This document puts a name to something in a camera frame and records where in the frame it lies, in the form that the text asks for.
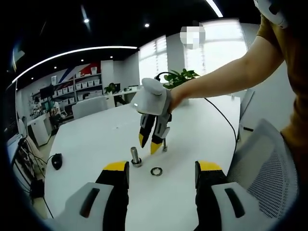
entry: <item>blurred patch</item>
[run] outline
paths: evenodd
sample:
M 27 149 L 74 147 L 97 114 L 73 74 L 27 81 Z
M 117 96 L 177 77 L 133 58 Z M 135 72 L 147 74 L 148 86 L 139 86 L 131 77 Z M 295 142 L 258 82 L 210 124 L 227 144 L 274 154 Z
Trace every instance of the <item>blurred patch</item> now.
M 205 42 L 205 29 L 201 23 L 194 22 L 194 26 L 183 26 L 180 39 L 188 49 L 197 49 Z

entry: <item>storage box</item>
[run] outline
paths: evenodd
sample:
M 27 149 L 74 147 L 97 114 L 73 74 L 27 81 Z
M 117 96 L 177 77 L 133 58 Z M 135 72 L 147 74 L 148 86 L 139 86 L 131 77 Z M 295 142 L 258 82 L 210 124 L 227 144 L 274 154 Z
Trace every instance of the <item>storage box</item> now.
M 68 92 L 73 92 L 74 91 L 74 86 L 69 86 L 68 87 Z
M 81 83 L 76 84 L 76 90 L 79 90 L 79 89 L 81 89 Z
M 94 85 L 99 85 L 100 84 L 100 80 L 99 79 L 96 79 L 95 81 L 94 81 Z
M 75 98 L 69 98 L 69 103 L 75 103 Z
M 94 85 L 94 81 L 93 80 L 88 81 L 88 86 L 89 87 L 93 87 L 93 85 Z
M 63 100 L 63 106 L 67 106 L 68 105 L 68 100 Z
M 62 89 L 57 90 L 57 92 L 58 92 L 58 95 L 63 95 L 63 91 L 62 91 Z
M 60 108 L 63 108 L 63 102 L 62 101 L 59 101 L 58 104 L 59 104 Z
M 96 66 L 91 67 L 91 73 L 92 73 L 92 75 L 95 75 L 97 73 L 97 67 Z
M 82 85 L 82 88 L 87 88 L 88 87 L 88 82 L 84 82 L 81 85 Z
M 83 100 L 83 95 L 78 95 L 78 101 L 82 101 Z
M 67 88 L 63 88 L 63 94 L 67 94 Z

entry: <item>window blinds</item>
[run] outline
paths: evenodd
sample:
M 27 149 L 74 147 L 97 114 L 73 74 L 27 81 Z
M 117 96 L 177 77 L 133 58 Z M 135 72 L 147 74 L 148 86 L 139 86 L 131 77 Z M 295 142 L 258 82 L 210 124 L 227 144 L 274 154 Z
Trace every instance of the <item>window blinds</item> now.
M 144 45 L 139 51 L 140 84 L 143 78 L 154 78 L 158 73 L 168 71 L 167 42 L 162 36 Z
M 198 49 L 185 49 L 185 65 L 199 75 L 208 74 L 241 58 L 247 51 L 238 20 L 218 20 L 203 23 L 205 43 Z

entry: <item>ceiling light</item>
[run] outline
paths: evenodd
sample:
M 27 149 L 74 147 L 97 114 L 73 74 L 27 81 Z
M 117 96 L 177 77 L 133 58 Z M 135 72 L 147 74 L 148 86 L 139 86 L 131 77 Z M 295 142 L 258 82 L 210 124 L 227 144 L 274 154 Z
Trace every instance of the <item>ceiling light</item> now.
M 45 59 L 43 61 L 38 62 L 37 64 L 34 64 L 33 66 L 29 67 L 27 70 L 23 71 L 22 73 L 19 74 L 19 76 L 17 76 L 12 83 L 16 82 L 16 80 L 18 78 L 20 78 L 21 76 L 23 76 L 25 73 L 27 73 L 28 71 L 32 70 L 34 67 L 37 67 L 51 59 L 55 59 L 58 57 L 61 57 L 63 55 L 67 55 L 67 54 L 72 54 L 72 53 L 76 53 L 76 52 L 80 52 L 80 51 L 90 51 L 90 50 L 98 50 L 98 49 L 115 49 L 115 48 L 123 48 L 123 49 L 137 49 L 137 47 L 129 47 L 129 46 L 103 46 L 103 47 L 88 47 L 88 48 L 82 48 L 82 49 L 78 49 L 78 50 L 73 50 L 73 51 L 68 51 L 68 52 L 64 52 L 61 54 L 57 54 L 55 56 L 52 56 L 48 59 Z
M 222 18 L 223 15 L 220 12 L 219 8 L 217 7 L 217 5 L 214 3 L 213 0 L 206 0 L 206 2 L 210 5 L 210 7 L 212 7 L 213 11 L 216 13 L 217 17 Z

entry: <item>computer monitor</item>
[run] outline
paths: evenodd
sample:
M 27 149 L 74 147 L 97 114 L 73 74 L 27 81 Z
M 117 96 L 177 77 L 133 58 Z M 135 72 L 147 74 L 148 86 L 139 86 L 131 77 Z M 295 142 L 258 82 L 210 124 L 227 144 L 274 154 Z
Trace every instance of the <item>computer monitor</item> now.
M 115 93 L 121 91 L 121 84 L 120 83 L 116 83 L 115 84 Z
M 41 99 L 46 99 L 48 97 L 52 97 L 53 96 L 53 85 L 50 85 L 48 87 L 42 88 L 39 90 L 40 93 L 40 98 Z

